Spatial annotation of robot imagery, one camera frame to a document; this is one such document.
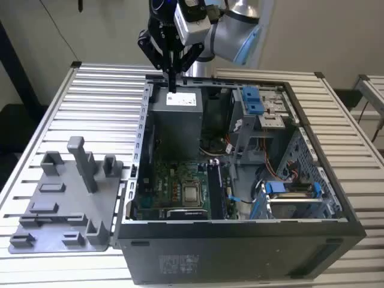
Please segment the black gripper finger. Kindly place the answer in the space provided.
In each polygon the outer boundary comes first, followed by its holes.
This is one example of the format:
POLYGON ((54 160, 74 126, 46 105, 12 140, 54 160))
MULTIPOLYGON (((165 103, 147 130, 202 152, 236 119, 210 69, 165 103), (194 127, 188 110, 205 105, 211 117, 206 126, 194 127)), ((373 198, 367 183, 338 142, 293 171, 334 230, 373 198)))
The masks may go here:
POLYGON ((151 38, 152 37, 148 30, 141 30, 139 32, 137 44, 154 68, 163 71, 164 77, 167 79, 169 92, 172 92, 172 69, 170 55, 167 50, 160 53, 152 43, 151 38))
POLYGON ((185 46, 182 44, 175 46, 172 58, 172 92, 176 91, 176 78, 182 72, 186 72, 204 50, 203 43, 193 44, 186 54, 181 56, 185 46))

